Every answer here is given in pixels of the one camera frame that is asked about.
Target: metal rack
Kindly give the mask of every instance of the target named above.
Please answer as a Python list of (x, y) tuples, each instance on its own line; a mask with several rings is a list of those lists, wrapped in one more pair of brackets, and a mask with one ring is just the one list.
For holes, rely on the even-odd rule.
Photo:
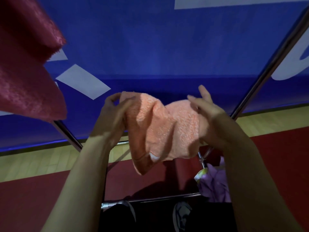
[[(295, 23), (292, 30), (290, 31), (288, 36), (285, 38), (283, 43), (280, 45), (278, 50), (273, 54), (273, 57), (268, 62), (267, 66), (263, 69), (261, 74), (258, 76), (255, 83), (251, 86), (251, 88), (246, 93), (246, 95), (241, 100), (241, 102), (236, 106), (236, 108), (230, 115), (232, 119), (236, 120), (238, 116), (244, 111), (244, 109), (249, 104), (249, 102), (259, 92), (263, 84), (271, 77), (273, 72), (280, 65), (280, 63), (287, 56), (287, 54), (294, 47), (294, 45), (301, 38), (301, 36), (308, 29), (308, 27), (309, 27), (309, 8), (307, 7), (302, 12), (298, 21)], [(69, 131), (69, 129), (64, 125), (62, 121), (54, 121), (52, 124), (68, 140), (68, 142), (76, 148), (76, 150), (78, 150), (79, 152), (81, 151), (81, 149), (83, 148), (82, 144), (75, 138), (75, 136)], [(129, 143), (128, 141), (122, 141), (122, 142), (118, 142), (117, 145), (123, 145), (123, 144), (128, 144), (128, 143)], [(203, 161), (212, 152), (212, 150), (213, 148), (209, 147), (204, 156), (198, 153), (198, 157), (202, 165), (202, 168), (205, 168)], [(193, 194), (174, 195), (174, 196), (167, 196), (167, 197), (160, 197), (160, 198), (153, 198), (153, 199), (131, 200), (130, 202), (146, 203), (146, 202), (168, 200), (168, 199), (195, 197), (199, 195), (200, 195), (199, 193), (193, 193)], [(116, 203), (117, 201), (104, 202), (101, 205), (101, 209), (110, 208)]]

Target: finger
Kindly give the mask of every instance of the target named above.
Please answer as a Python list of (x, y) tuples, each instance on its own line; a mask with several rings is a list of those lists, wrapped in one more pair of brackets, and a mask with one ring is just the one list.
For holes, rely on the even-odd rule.
[(120, 115), (121, 117), (123, 117), (124, 113), (126, 112), (126, 110), (133, 105), (133, 103), (135, 102), (135, 97), (132, 98), (126, 98), (125, 100), (123, 100), (121, 103), (118, 104), (117, 106), (117, 114)]
[(214, 116), (216, 114), (216, 108), (212, 103), (205, 101), (203, 98), (196, 98), (191, 95), (188, 95), (188, 100), (201, 109), (206, 115)]
[(211, 94), (208, 92), (208, 90), (203, 85), (200, 85), (198, 87), (198, 90), (200, 91), (200, 94), (205, 101), (209, 103), (213, 103), (211, 99)]
[(114, 101), (120, 99), (121, 93), (115, 93), (113, 95), (110, 95), (105, 99), (105, 104), (112, 105), (114, 104)]

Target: black pants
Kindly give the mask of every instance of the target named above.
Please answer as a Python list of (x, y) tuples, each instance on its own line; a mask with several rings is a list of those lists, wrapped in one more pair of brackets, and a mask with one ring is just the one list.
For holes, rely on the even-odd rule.
[[(99, 232), (136, 230), (137, 225), (129, 207), (122, 204), (117, 204), (100, 215)], [(199, 204), (189, 214), (185, 231), (237, 231), (232, 204)]]

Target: fingernail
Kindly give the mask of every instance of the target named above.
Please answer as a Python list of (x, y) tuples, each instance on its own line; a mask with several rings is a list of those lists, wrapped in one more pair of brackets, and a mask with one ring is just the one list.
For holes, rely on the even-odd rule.
[(192, 96), (192, 95), (188, 95), (187, 98), (188, 98), (188, 99), (195, 99), (195, 97)]

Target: forearm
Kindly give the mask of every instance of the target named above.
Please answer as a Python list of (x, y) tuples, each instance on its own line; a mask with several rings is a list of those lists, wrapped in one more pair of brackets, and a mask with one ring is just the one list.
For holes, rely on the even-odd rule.
[(228, 145), (224, 159), (239, 231), (302, 231), (249, 138)]
[(42, 231), (97, 230), (110, 147), (89, 137)]

